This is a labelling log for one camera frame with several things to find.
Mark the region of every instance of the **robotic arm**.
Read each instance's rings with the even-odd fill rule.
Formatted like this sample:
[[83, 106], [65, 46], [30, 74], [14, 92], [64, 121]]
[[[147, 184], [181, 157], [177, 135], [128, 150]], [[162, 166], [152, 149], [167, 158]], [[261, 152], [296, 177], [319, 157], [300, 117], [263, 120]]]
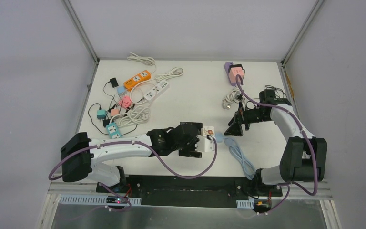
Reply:
[[201, 123], [181, 123], [176, 128], [154, 129], [144, 135], [107, 140], [90, 139], [86, 132], [77, 133], [61, 148], [61, 159], [65, 160], [82, 149], [88, 150], [73, 155], [61, 164], [62, 180], [75, 182], [88, 178], [106, 186], [123, 185], [123, 168], [103, 162], [133, 156], [155, 156], [152, 150], [159, 156], [179, 150], [181, 156], [201, 157], [203, 152], [214, 151], [213, 141], [201, 136], [201, 127]]
[[325, 173], [327, 142], [323, 138], [316, 138], [309, 132], [302, 123], [301, 129], [290, 113], [293, 113], [291, 103], [288, 99], [277, 98], [275, 91], [265, 89], [259, 93], [261, 104], [254, 109], [247, 109], [239, 103], [239, 109], [229, 122], [229, 128], [224, 135], [243, 136], [242, 125], [249, 130], [251, 123], [274, 121], [284, 138], [287, 145], [284, 149], [280, 164], [272, 168], [258, 169], [255, 178], [250, 186], [254, 195], [265, 195], [270, 185], [282, 184], [293, 181], [314, 181], [314, 167], [311, 158], [311, 150], [307, 141], [301, 134], [303, 130], [311, 142], [316, 157], [316, 169], [318, 181], [321, 181]]

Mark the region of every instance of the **light blue cable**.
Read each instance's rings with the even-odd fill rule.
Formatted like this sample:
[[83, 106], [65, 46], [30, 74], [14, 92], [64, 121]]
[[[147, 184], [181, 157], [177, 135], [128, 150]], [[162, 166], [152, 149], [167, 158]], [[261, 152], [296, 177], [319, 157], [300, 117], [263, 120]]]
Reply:
[[225, 138], [225, 145], [229, 147], [229, 152], [234, 156], [239, 163], [242, 165], [242, 169], [245, 173], [247, 179], [252, 180], [256, 172], [254, 165], [245, 157], [242, 149], [239, 147], [238, 143], [232, 138]]

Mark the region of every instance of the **gray ventilation grille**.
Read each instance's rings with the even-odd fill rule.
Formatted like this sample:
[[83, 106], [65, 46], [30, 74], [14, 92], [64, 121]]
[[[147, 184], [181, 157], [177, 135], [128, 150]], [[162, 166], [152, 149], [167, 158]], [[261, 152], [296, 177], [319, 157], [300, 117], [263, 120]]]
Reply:
[[237, 200], [236, 207], [239, 209], [254, 209], [254, 200]]
[[[60, 204], [81, 204], [81, 205], [109, 205], [109, 206], [126, 206], [128, 204], [107, 203], [106, 195], [69, 195], [62, 194]], [[141, 198], [129, 198], [132, 206], [141, 205]]]

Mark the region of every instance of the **orange power strip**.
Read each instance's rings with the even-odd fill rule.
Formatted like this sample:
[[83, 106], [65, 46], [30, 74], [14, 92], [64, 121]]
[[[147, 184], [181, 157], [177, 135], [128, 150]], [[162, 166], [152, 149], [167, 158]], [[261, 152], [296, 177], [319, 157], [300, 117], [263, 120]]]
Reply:
[[149, 71], [145, 70], [141, 72], [140, 74], [137, 74], [136, 76], [132, 77], [131, 79], [124, 82], [124, 87], [127, 89], [127, 91], [131, 91], [131, 89], [146, 80], [149, 80], [151, 78], [151, 74]]

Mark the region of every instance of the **extension cord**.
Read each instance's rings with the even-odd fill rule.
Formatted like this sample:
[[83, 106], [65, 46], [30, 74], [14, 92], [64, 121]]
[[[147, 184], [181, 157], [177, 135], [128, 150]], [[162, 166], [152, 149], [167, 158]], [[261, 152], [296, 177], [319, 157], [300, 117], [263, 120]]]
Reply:
[[144, 99], [151, 103], [156, 98], [158, 98], [164, 91], [166, 91], [170, 87], [169, 83], [166, 80], [160, 81], [155, 85], [152, 89], [150, 89], [145, 95]]

